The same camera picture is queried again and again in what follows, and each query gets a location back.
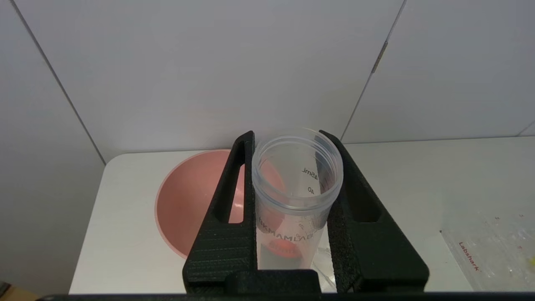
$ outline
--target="textured black plastic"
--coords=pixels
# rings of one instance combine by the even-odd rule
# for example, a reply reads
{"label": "textured black plastic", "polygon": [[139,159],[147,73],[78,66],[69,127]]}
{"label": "textured black plastic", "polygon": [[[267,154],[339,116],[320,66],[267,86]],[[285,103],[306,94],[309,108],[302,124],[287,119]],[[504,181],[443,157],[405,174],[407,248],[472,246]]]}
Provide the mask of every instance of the textured black plastic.
{"label": "textured black plastic", "polygon": [[231,274],[227,294],[321,294],[318,274],[311,269],[255,270]]}
{"label": "textured black plastic", "polygon": [[343,184],[327,219],[337,292],[423,291],[429,269],[335,136]]}
{"label": "textured black plastic", "polygon": [[[255,135],[252,131],[234,142],[212,202],[182,269],[188,293],[222,294],[225,278],[229,274],[257,270],[255,194],[251,180],[254,147]],[[229,224],[238,173],[243,164],[243,222]]]}
{"label": "textured black plastic", "polygon": [[[344,180],[328,217],[337,291],[422,291],[429,270],[335,136]],[[254,134],[234,143],[182,275],[188,293],[320,293],[311,270],[258,271],[255,194],[251,181]],[[243,222],[228,224],[238,172],[245,164]],[[318,161],[320,177],[326,162]]]}

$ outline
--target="white countertop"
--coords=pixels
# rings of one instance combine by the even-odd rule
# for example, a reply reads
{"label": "white countertop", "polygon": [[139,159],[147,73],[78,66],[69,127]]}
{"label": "white countertop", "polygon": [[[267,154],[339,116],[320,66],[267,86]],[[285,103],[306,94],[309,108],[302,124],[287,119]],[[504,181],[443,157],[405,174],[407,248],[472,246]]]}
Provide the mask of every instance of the white countertop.
{"label": "white countertop", "polygon": [[[439,232],[450,197],[496,205],[535,195],[535,137],[346,148],[428,265],[426,291],[471,290]],[[71,294],[185,292],[185,260],[161,238],[154,206],[169,171],[199,152],[125,154],[108,163]]]}

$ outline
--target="pink basin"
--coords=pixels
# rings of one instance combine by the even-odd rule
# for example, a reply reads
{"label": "pink basin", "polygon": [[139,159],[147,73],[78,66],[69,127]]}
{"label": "pink basin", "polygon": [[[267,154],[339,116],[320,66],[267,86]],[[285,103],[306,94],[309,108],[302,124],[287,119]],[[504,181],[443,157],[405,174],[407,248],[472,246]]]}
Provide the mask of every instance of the pink basin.
{"label": "pink basin", "polygon": [[[186,258],[201,227],[230,150],[211,150],[190,157],[163,181],[156,197],[156,223],[169,247]],[[244,168],[240,169],[230,223],[243,220]]]}

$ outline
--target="tile grout line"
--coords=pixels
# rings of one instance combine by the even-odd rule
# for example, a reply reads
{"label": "tile grout line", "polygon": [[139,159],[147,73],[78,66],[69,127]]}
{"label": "tile grout line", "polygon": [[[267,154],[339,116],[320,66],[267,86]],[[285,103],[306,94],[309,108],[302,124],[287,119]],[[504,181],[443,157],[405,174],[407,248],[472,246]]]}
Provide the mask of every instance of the tile grout line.
{"label": "tile grout line", "polygon": [[521,131],[516,135],[516,137],[522,135],[522,133],[525,132],[527,129],[529,129],[533,124],[535,124],[535,120],[533,120],[532,122],[530,122],[530,124],[528,124],[528,126],[526,126],[523,130],[521,130]]}
{"label": "tile grout line", "polygon": [[[392,27],[390,28],[390,31],[388,32],[388,35],[386,36],[386,40],[383,43],[383,46],[381,48],[381,51],[383,51],[388,44],[388,41],[390,40],[390,36],[392,35],[392,31],[394,31],[394,27],[398,23],[399,17],[401,15],[401,12],[403,11],[403,8],[405,7],[405,4],[407,3],[407,0],[403,0],[403,3],[401,4],[400,10],[398,11],[398,14],[396,15],[396,18],[394,19],[394,22],[392,23]],[[343,137],[346,135],[347,129],[349,128],[349,125],[351,124],[351,121],[353,120],[353,117],[355,116],[355,112],[357,112],[358,104],[361,102],[362,96],[364,95],[364,92],[366,91],[366,88],[368,86],[368,83],[370,82],[370,79],[374,73],[374,70],[370,71],[370,75],[368,76],[368,79],[366,80],[366,84],[364,84],[364,87],[362,88],[361,94],[357,99],[357,103],[355,103],[355,107],[353,108],[353,112],[351,112],[351,116],[349,117],[349,121],[346,124],[345,129],[342,132],[342,136],[340,137],[340,141],[342,141]]]}
{"label": "tile grout line", "polygon": [[25,20],[24,17],[22,16],[22,13],[20,12],[20,10],[19,10],[17,4],[15,3],[15,0],[9,0],[9,1],[11,2],[11,5],[12,5],[13,8],[15,9],[15,12],[17,13],[17,15],[19,16],[20,20],[22,21],[22,24],[23,24],[24,27],[26,28],[26,31],[28,32],[28,34],[29,34],[30,37],[32,38],[32,40],[33,40],[35,46],[37,47],[39,53],[41,54],[41,57],[43,58],[43,60],[44,60],[45,63],[47,64],[48,69],[50,70],[50,72],[51,72],[52,75],[54,76],[54,78],[55,78],[55,80],[56,80],[56,83],[58,84],[59,88],[62,90],[63,95],[64,95],[65,98],[67,99],[67,102],[68,102],[69,105],[71,106],[71,109],[73,110],[74,114],[76,115],[78,121],[79,121],[80,124],[82,125],[82,128],[83,128],[83,130],[85,131],[87,137],[89,138],[89,141],[91,141],[91,144],[92,144],[93,147],[95,148],[95,151],[97,152],[98,157],[101,159],[102,163],[104,163],[104,165],[106,165],[106,161],[104,160],[104,157],[102,156],[100,150],[98,150],[97,144],[95,143],[95,141],[93,140],[93,138],[92,138],[91,135],[89,134],[89,131],[87,130],[86,125],[83,123],[82,118],[80,117],[80,114],[78,114],[78,111],[77,111],[76,108],[74,107],[74,104],[72,103],[71,98],[67,95],[67,91],[66,91],[65,88],[63,87],[61,81],[59,80],[58,75],[56,74],[56,72],[55,72],[54,69],[52,68],[52,65],[50,64],[50,61],[48,60],[47,56],[44,54],[43,48],[41,48],[41,45],[40,45],[39,42],[37,41],[37,38],[36,38],[35,35],[33,34],[32,30],[30,29],[30,26],[28,25],[28,23],[26,22],[26,20]]}

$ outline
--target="plastic container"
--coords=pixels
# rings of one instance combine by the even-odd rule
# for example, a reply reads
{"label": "plastic container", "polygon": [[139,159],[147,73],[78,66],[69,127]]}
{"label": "plastic container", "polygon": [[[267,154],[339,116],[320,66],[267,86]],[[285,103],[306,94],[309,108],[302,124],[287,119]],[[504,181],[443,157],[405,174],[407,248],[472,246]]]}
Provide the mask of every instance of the plastic container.
{"label": "plastic container", "polygon": [[256,147],[259,269],[309,268],[343,181],[342,157],[323,134],[295,129]]}

